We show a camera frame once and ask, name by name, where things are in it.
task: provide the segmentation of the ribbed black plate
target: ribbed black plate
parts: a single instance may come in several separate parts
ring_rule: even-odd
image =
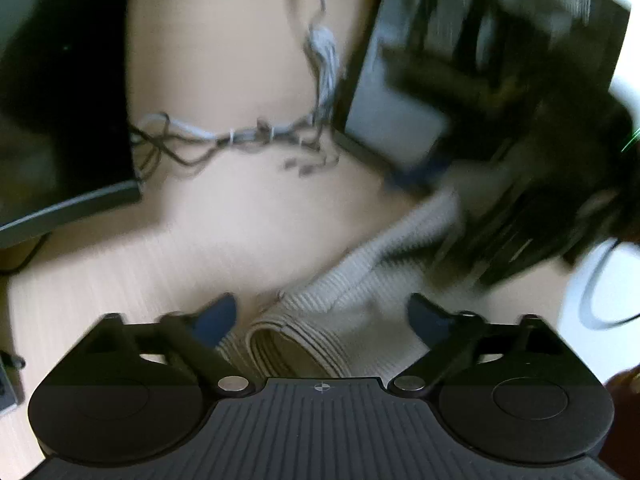
[[[30,480],[613,480],[591,458],[560,466],[503,464],[457,443],[428,404],[376,379],[272,379],[220,402],[199,434],[146,463],[90,468],[51,458]]]

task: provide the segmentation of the cable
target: cable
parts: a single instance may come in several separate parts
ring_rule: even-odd
[[[317,160],[305,161],[296,158],[290,158],[285,161],[284,167],[286,169],[297,167],[300,176],[310,175],[320,170],[327,170],[338,164],[340,155],[333,143],[331,121],[340,60],[337,54],[334,35],[328,28],[318,25],[325,14],[326,0],[320,0],[320,8],[310,21],[304,46],[306,56],[318,80],[316,86],[316,104],[310,113],[290,124],[281,126],[271,126],[266,121],[258,119],[255,128],[231,130],[227,134],[220,135],[171,118],[166,113],[146,115],[137,126],[131,127],[132,143],[136,148],[140,146],[151,146],[150,151],[145,155],[142,163],[138,167],[141,175],[140,178],[143,181],[148,180],[160,165],[163,155],[168,156],[181,166],[193,168],[206,164],[217,150],[227,146],[235,147],[245,153],[257,153],[275,141],[297,145],[300,148],[311,150],[314,155],[320,155],[321,158],[319,162]],[[149,124],[159,120],[164,121],[162,134],[152,136],[146,133],[146,128]],[[189,134],[189,136],[170,132],[170,126],[178,128],[180,131]],[[329,126],[326,136],[333,147],[333,156],[328,156],[320,143],[326,126]],[[315,134],[311,140],[300,136],[301,131],[310,127],[315,128]],[[202,145],[212,143],[213,146],[202,156],[193,160],[186,160],[167,146],[167,142],[169,141]]]
[[[595,291],[596,285],[600,281],[604,268],[609,262],[611,255],[621,243],[622,240],[620,238],[617,238],[616,241],[611,245],[611,247],[609,247],[603,254],[603,256],[598,261],[595,269],[593,269],[593,272],[589,277],[589,281],[587,282],[587,285],[584,287],[584,291],[582,292],[580,305],[578,307],[578,317],[580,318],[580,322],[586,328],[590,328],[591,330],[609,330],[610,328],[623,326],[627,323],[635,321],[636,319],[640,319],[640,313],[638,313],[634,316],[627,317],[626,319],[622,319],[620,321],[603,321],[593,313],[593,293]]]
[[[37,241],[37,243],[34,245],[31,252],[27,254],[27,256],[25,257],[25,259],[22,261],[20,265],[18,265],[17,267],[14,267],[13,269],[0,269],[0,276],[15,276],[16,274],[18,274],[18,272],[21,272],[22,270],[24,270],[24,268],[27,265],[29,265],[31,261],[34,259],[36,254],[38,254],[38,252],[40,251],[42,246],[46,243],[46,241],[49,240],[50,236],[51,236],[51,233],[43,234],[40,237],[40,239]]]

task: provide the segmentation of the ribbed fabric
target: ribbed fabric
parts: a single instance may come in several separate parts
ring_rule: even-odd
[[[460,214],[455,192],[439,192],[333,269],[282,291],[248,328],[233,330],[220,352],[253,378],[375,376],[386,384],[428,351],[406,321],[405,304],[412,292],[433,299],[434,291],[424,264],[383,257],[442,239]]]

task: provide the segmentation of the black monitor screen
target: black monitor screen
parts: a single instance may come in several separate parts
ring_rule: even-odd
[[[97,196],[137,197],[126,7],[127,0],[0,0],[0,247],[115,205],[77,207]]]

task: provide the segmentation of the green light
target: green light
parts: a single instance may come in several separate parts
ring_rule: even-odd
[[[629,146],[631,146],[631,144],[632,144],[635,140],[638,140],[638,137],[640,137],[640,128],[638,128],[636,131],[634,131],[634,134],[633,134],[633,136],[631,137],[631,140],[630,140],[628,143],[626,143],[626,145],[625,145],[625,147],[624,147],[624,148],[622,148],[622,149],[620,150],[620,153],[624,152],[624,151],[625,151]]]

